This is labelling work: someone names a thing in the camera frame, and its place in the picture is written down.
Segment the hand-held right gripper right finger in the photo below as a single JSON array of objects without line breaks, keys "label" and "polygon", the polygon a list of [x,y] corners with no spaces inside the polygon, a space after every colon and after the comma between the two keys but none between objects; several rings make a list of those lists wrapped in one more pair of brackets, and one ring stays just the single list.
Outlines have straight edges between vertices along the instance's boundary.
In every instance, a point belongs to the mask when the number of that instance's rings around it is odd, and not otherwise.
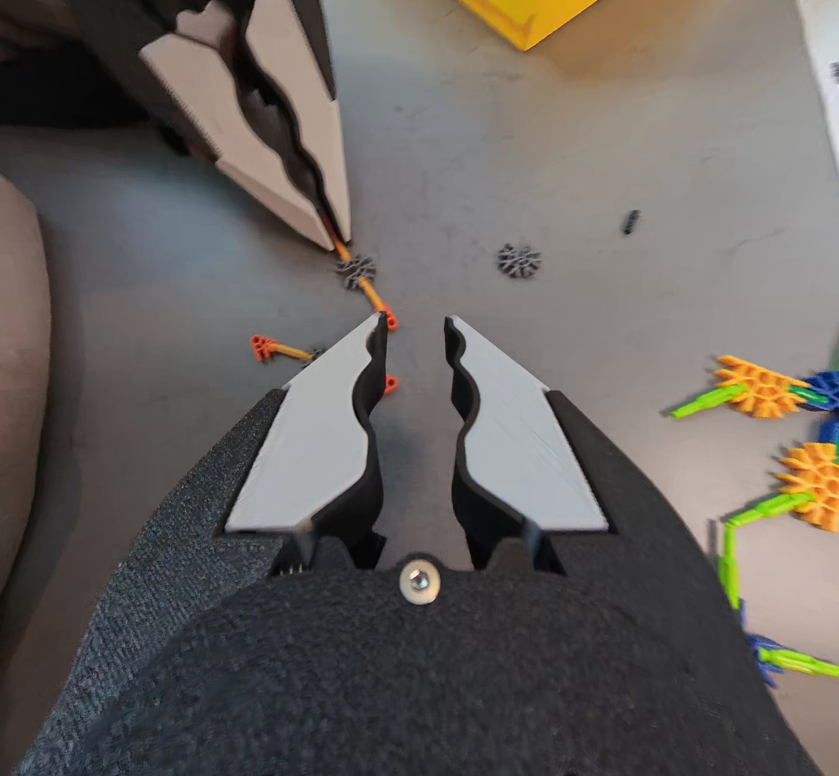
[{"label": "hand-held right gripper right finger", "polygon": [[446,317],[444,339],[462,422],[451,503],[473,568],[513,542],[526,568],[561,572],[552,538],[608,534],[610,523],[551,391],[459,316]]}]

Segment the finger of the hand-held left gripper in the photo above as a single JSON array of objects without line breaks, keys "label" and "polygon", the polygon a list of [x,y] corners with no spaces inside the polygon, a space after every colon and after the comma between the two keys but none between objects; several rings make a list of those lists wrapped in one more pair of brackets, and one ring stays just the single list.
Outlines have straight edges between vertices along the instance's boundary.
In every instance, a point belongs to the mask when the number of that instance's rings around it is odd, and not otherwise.
[{"label": "finger of the hand-held left gripper", "polygon": [[314,161],[323,212],[341,241],[351,241],[351,202],[340,109],[292,0],[255,0],[246,44],[262,73],[292,109],[299,154]]},{"label": "finger of the hand-held left gripper", "polygon": [[292,181],[280,155],[246,120],[236,80],[220,53],[195,38],[169,34],[140,51],[164,89],[215,154],[215,167],[294,231],[335,250],[320,204]]}]

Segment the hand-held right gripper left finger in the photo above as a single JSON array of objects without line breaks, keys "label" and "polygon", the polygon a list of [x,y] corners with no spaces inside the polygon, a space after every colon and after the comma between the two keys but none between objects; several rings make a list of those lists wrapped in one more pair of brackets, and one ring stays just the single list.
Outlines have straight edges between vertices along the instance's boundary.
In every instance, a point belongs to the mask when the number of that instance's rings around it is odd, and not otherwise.
[{"label": "hand-held right gripper left finger", "polygon": [[224,523],[279,534],[279,568],[308,568],[320,540],[376,549],[383,478],[371,414],[387,386],[388,321],[364,320],[282,388],[278,412]]}]

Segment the toy model with red rod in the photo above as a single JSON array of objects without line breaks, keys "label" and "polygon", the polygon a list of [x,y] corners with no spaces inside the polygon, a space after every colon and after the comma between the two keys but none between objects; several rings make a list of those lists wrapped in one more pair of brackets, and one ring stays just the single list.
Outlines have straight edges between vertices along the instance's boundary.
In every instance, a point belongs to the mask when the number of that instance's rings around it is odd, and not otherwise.
[{"label": "toy model with red rod", "polygon": [[824,418],[815,441],[789,449],[780,462],[785,472],[773,506],[785,509],[808,524],[832,534],[838,523],[838,370],[837,368],[794,378],[738,357],[718,358],[717,384],[670,412],[684,419],[700,412],[729,406],[753,419],[781,419],[805,410]]}]

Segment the white folded instruction sheet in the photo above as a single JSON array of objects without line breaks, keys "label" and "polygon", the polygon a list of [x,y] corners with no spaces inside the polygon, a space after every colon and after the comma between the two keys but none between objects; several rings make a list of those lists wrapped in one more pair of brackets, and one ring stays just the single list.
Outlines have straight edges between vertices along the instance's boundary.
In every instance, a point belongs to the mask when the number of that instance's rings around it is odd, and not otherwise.
[{"label": "white folded instruction sheet", "polygon": [[822,98],[834,161],[838,161],[838,0],[795,0],[811,70]]}]

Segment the blue yellow green toy model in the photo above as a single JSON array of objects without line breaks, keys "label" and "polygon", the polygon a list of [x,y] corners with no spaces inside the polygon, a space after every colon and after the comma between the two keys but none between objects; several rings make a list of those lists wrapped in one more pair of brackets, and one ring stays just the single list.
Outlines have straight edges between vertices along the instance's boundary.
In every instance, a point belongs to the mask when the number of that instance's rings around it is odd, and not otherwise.
[{"label": "blue yellow green toy model", "polygon": [[761,502],[754,507],[732,515],[722,524],[721,554],[718,556],[718,579],[729,606],[738,617],[752,655],[759,667],[764,683],[776,688],[772,675],[781,675],[790,670],[799,674],[838,678],[838,666],[822,659],[793,651],[759,634],[750,633],[746,626],[745,604],[740,595],[739,567],[737,559],[737,531],[761,519],[771,519],[793,509],[803,507],[810,493],[792,494],[790,498],[779,497]]}]

